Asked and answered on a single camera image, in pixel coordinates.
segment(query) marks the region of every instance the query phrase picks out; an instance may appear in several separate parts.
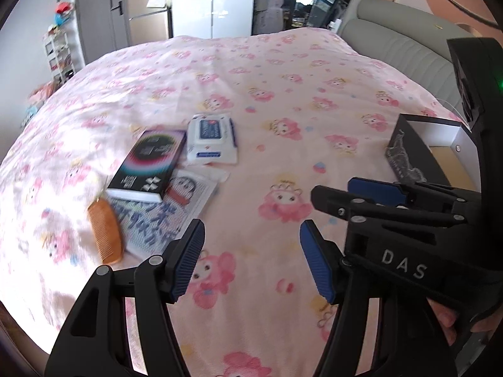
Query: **blue gripper pad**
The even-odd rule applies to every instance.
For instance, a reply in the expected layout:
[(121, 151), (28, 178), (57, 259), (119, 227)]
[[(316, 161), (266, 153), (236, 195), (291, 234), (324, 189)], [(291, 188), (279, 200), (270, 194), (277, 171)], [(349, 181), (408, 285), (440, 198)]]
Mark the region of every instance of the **blue gripper pad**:
[(390, 207), (405, 205), (407, 202), (407, 196), (398, 186), (382, 181), (353, 177), (348, 181), (348, 192)]
[(323, 244), (321, 243), (324, 242), (326, 241), (312, 220), (306, 220), (300, 225), (300, 245), (313, 275), (314, 283), (316, 283), (319, 294), (331, 303), (335, 300), (335, 290), (332, 269), (323, 253)]
[(187, 291), (192, 273), (203, 249), (204, 238), (203, 222), (192, 220), (174, 251), (174, 254), (179, 256), (174, 265), (174, 283), (170, 292), (174, 302)]

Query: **white lettering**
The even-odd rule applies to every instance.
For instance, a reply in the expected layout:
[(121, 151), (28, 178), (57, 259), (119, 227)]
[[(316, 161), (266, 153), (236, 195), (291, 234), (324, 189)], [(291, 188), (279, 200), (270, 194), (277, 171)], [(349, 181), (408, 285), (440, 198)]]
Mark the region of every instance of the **white lettering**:
[(424, 271), (427, 268), (428, 267), (426, 265), (424, 265), (424, 264), (418, 265), (417, 268), (416, 268), (417, 273), (414, 274), (414, 278), (423, 279), (423, 277), (424, 277)]
[(403, 269), (404, 272), (407, 272), (407, 258), (403, 258), (400, 265), (396, 267), (396, 269)]
[(390, 251), (389, 249), (384, 251), (384, 255), (382, 256), (382, 263), (388, 264), (393, 261), (393, 251)]

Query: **open box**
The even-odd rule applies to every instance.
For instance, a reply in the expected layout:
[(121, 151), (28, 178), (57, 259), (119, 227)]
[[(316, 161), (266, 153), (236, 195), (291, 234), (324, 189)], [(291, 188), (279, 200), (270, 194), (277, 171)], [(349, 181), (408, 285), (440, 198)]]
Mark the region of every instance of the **open box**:
[(461, 122), (401, 114), (386, 158), (401, 183), (422, 181), (480, 192), (477, 148)]

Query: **pink bedsheet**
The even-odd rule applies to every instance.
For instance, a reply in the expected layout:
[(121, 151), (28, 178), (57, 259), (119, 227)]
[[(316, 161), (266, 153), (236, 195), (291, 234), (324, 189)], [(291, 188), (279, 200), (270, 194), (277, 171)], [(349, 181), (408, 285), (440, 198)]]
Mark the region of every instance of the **pink bedsheet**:
[[(225, 167), (230, 178), (203, 216), (198, 277), (170, 307), (194, 377), (312, 376), (335, 309), (317, 294), (299, 225), (314, 219), (342, 247), (345, 223), (313, 211), (311, 188), (393, 181), (383, 154), (398, 115), (456, 118), (326, 30), (178, 37), (95, 61), (50, 98), (0, 168), (0, 299), (44, 350), (100, 264), (86, 209), (138, 135), (221, 110), (235, 121), (240, 161)], [(137, 263), (127, 256), (117, 268)], [(131, 302), (128, 318), (144, 371)]]

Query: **wooden comb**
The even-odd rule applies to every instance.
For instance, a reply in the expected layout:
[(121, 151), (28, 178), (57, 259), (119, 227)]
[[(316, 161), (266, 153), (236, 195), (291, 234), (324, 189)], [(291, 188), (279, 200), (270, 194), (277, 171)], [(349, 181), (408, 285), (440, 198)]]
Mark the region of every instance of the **wooden comb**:
[(122, 259), (123, 247), (115, 212), (105, 199), (98, 199), (87, 209), (92, 233), (101, 261), (111, 265)]

